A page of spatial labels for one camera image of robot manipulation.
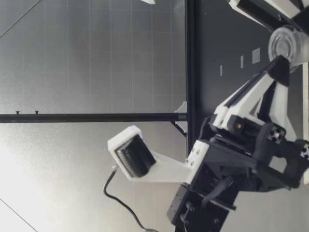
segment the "black frame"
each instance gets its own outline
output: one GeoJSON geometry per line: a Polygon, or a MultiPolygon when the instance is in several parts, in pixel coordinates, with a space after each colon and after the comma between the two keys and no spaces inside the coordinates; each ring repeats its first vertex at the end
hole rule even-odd
{"type": "Polygon", "coordinates": [[[198,135],[198,124],[201,118],[200,106],[200,79],[196,61],[196,1],[184,0],[185,3],[185,34],[186,34],[186,100],[187,113],[130,113],[130,114],[0,114],[0,124],[3,123],[85,123],[85,122],[171,122],[172,125],[187,138],[187,155],[191,151],[198,135]],[[177,121],[188,122],[187,134],[176,124],[177,121]]]}

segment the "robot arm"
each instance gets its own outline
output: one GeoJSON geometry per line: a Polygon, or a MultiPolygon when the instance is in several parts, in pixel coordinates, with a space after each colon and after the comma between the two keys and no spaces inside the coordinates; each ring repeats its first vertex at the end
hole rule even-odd
{"type": "Polygon", "coordinates": [[[285,24],[291,24],[309,35],[309,0],[264,0],[283,17],[280,19],[270,14],[266,9],[254,4],[251,0],[227,1],[235,11],[270,31],[274,31],[285,24]]]}
{"type": "Polygon", "coordinates": [[[129,127],[108,141],[131,181],[180,182],[167,213],[177,228],[219,232],[239,191],[298,188],[309,168],[309,142],[295,140],[287,117],[289,62],[280,56],[228,97],[209,118],[208,140],[197,140],[185,161],[150,151],[129,127]],[[286,159],[283,172],[273,157],[286,159]]]}

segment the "screw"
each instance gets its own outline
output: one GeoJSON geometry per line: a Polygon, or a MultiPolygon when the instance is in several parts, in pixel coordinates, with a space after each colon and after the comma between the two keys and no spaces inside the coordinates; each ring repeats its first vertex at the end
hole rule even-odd
{"type": "Polygon", "coordinates": [[[237,129],[241,129],[241,128],[242,128],[242,124],[237,123],[237,124],[235,125],[235,127],[236,127],[237,129]]]}

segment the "gray wall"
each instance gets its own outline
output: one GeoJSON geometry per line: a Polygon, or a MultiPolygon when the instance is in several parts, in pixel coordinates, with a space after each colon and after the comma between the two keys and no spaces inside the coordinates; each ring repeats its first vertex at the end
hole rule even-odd
{"type": "MultiPolygon", "coordinates": [[[[0,31],[35,1],[0,0],[0,31]]],[[[183,0],[42,0],[0,39],[0,113],[172,112],[184,67],[183,0]]],[[[102,193],[114,165],[106,141],[129,125],[0,125],[0,197],[39,232],[139,231],[102,193]]],[[[170,123],[136,125],[151,149],[185,158],[170,123]]],[[[119,172],[109,191],[165,232],[177,188],[119,172]]],[[[31,231],[1,203],[0,217],[0,231],[31,231]]]]}

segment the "clear plastic cup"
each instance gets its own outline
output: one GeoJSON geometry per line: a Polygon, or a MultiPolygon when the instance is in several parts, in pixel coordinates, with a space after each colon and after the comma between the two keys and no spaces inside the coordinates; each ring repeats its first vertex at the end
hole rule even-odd
{"type": "Polygon", "coordinates": [[[279,55],[286,57],[293,72],[300,64],[309,62],[309,36],[292,26],[283,26],[272,33],[268,55],[270,61],[279,55]]]}

